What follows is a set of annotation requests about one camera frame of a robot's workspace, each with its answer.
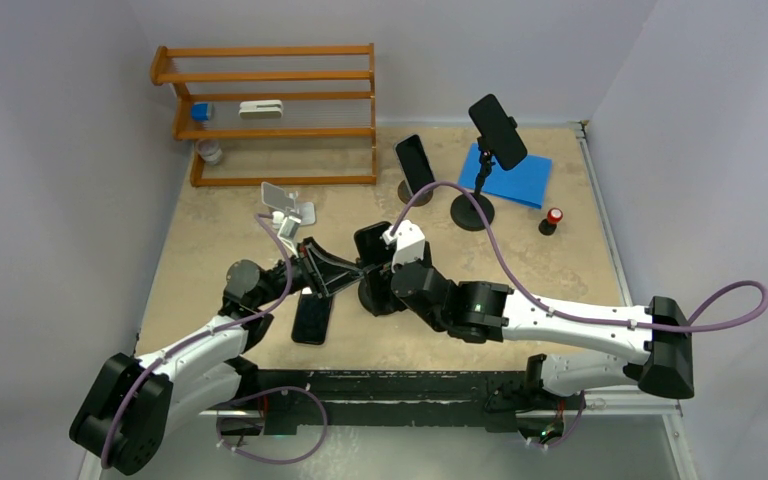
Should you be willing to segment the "black phone from silver stand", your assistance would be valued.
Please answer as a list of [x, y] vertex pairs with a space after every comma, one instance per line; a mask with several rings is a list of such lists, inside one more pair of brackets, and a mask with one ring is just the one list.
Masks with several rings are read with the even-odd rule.
[[291, 340], [306, 345], [324, 344], [332, 310], [331, 297], [320, 297], [310, 289], [302, 290], [291, 330]]

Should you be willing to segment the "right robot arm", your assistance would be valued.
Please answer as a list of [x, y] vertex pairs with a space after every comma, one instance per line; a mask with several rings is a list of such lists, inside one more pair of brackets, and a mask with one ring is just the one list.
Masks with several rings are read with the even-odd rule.
[[529, 359], [521, 392], [533, 406], [617, 385], [667, 399], [695, 394], [689, 323], [673, 299], [606, 307], [529, 298], [506, 284], [445, 278], [421, 238], [387, 243], [395, 250], [392, 293], [433, 330], [474, 344], [543, 341], [580, 348], [577, 355]]

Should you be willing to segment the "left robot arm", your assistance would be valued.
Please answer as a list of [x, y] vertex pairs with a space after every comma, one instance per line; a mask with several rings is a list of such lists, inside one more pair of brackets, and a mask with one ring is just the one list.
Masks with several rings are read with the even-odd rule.
[[368, 271], [311, 238], [298, 255], [269, 270], [250, 260], [235, 262], [221, 307], [203, 327], [152, 353], [117, 353], [104, 362], [72, 421], [70, 439], [105, 468], [138, 472], [164, 436], [190, 417], [223, 404], [244, 409], [261, 396], [259, 369], [242, 355], [264, 338], [272, 310], [289, 295], [308, 288], [330, 297]]

